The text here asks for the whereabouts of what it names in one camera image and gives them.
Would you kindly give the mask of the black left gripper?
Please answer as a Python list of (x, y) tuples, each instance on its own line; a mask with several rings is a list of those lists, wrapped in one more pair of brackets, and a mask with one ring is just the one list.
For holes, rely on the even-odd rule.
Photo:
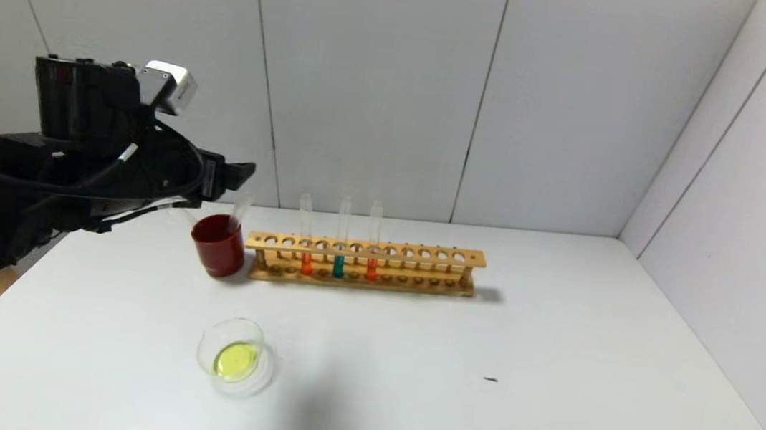
[(213, 202), (223, 196), (224, 188), (241, 189), (256, 170), (255, 162), (224, 162), (221, 154), (197, 148), (175, 130), (158, 128), (147, 151), (145, 171), (155, 192), (194, 203)]

